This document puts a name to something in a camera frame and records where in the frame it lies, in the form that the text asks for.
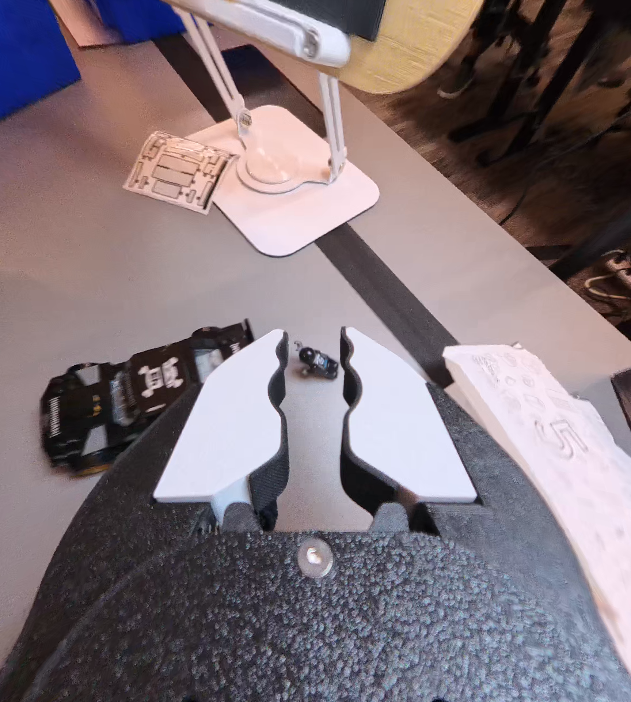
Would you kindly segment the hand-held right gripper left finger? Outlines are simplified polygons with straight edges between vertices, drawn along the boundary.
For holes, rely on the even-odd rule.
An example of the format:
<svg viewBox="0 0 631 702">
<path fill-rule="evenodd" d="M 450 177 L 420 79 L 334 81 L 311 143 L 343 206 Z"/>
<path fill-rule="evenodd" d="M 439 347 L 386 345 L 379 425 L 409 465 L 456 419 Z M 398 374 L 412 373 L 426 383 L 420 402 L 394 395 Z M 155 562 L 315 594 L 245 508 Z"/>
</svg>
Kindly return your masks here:
<svg viewBox="0 0 631 702">
<path fill-rule="evenodd" d="M 274 329 L 206 380 L 153 492 L 158 503 L 205 503 L 223 526 L 232 504 L 275 527 L 289 479 L 285 369 L 289 337 Z"/>
</svg>

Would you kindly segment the small black lego piece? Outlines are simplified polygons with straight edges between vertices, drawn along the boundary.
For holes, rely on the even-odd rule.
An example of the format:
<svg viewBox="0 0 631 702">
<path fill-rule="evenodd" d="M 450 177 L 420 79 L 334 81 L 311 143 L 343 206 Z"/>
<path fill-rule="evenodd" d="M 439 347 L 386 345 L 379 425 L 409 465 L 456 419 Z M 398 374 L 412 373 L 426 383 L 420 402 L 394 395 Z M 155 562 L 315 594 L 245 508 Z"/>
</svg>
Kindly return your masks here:
<svg viewBox="0 0 631 702">
<path fill-rule="evenodd" d="M 334 358 L 316 350 L 310 346 L 304 346 L 296 341 L 294 346 L 301 367 L 301 374 L 304 377 L 318 377 L 328 381 L 334 381 L 338 377 L 339 364 Z"/>
</svg>

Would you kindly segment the black lego car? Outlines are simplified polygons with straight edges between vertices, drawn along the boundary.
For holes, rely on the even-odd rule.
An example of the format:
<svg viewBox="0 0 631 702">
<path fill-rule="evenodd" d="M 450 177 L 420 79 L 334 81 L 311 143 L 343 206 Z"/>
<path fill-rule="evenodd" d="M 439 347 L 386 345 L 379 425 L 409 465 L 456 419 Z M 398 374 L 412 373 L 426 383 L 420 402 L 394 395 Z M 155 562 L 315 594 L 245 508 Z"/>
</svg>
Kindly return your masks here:
<svg viewBox="0 0 631 702">
<path fill-rule="evenodd" d="M 254 341 L 250 321 L 203 327 L 118 364 L 75 364 L 52 378 L 39 403 L 42 449 L 51 467 L 77 476 L 110 467 L 189 390 Z"/>
</svg>

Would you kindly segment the clear plastic parts bag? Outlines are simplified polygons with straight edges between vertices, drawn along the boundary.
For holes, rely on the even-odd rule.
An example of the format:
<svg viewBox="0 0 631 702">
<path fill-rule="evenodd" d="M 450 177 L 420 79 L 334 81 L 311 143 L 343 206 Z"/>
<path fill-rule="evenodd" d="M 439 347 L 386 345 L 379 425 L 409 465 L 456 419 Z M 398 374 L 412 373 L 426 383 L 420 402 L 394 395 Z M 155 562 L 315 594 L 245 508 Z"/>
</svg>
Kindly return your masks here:
<svg viewBox="0 0 631 702">
<path fill-rule="evenodd" d="M 565 531 L 631 674 L 631 456 L 589 401 L 522 347 L 448 346 L 444 364 Z"/>
</svg>

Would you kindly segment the white sticker sheet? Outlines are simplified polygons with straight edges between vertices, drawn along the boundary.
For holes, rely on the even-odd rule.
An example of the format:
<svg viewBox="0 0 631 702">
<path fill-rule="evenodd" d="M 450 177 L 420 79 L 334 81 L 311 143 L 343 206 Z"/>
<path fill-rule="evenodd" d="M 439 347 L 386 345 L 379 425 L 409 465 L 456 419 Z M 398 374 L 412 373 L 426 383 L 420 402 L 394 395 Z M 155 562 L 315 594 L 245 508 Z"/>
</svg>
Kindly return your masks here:
<svg viewBox="0 0 631 702">
<path fill-rule="evenodd" d="M 237 155 L 219 147 L 150 134 L 123 185 L 125 191 L 207 215 Z"/>
</svg>

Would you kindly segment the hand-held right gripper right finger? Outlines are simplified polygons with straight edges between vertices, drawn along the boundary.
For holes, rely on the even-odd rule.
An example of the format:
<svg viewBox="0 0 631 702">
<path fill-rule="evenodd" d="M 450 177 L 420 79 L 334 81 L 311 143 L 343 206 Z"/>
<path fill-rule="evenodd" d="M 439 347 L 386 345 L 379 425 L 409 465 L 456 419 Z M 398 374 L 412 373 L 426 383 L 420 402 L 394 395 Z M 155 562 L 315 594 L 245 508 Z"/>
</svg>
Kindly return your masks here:
<svg viewBox="0 0 631 702">
<path fill-rule="evenodd" d="M 411 511 L 426 503 L 476 502 L 430 383 L 354 327 L 341 329 L 340 353 L 346 495 L 371 515 L 386 503 Z"/>
</svg>

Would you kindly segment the white booklet stand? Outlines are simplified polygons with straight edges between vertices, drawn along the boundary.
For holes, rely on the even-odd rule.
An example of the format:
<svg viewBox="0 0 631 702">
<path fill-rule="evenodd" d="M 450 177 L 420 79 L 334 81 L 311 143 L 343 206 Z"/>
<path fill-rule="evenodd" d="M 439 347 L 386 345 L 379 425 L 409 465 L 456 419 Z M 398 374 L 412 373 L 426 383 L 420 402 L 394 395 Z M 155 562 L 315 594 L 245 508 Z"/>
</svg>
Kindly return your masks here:
<svg viewBox="0 0 631 702">
<path fill-rule="evenodd" d="M 325 72 L 350 59 L 344 31 L 274 1 L 167 3 L 231 117 L 197 133 L 237 156 L 218 187 L 216 204 L 256 250 L 290 256 L 379 200 L 375 182 L 347 158 L 339 83 Z M 316 66 L 325 138 L 283 107 L 249 110 L 211 25 Z"/>
</svg>

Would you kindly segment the blue storage bin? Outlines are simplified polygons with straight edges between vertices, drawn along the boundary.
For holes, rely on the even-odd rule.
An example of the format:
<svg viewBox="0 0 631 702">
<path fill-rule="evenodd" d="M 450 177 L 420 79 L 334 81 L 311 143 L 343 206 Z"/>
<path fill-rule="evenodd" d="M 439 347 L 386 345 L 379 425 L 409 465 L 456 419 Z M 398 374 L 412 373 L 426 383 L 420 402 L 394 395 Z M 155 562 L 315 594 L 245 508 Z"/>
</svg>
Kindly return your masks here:
<svg viewBox="0 0 631 702">
<path fill-rule="evenodd" d="M 0 1 L 0 120 L 81 78 L 47 1 Z"/>
<path fill-rule="evenodd" d="M 126 43 L 153 41 L 182 34 L 185 26 L 164 1 L 93 1 L 105 26 Z"/>
</svg>

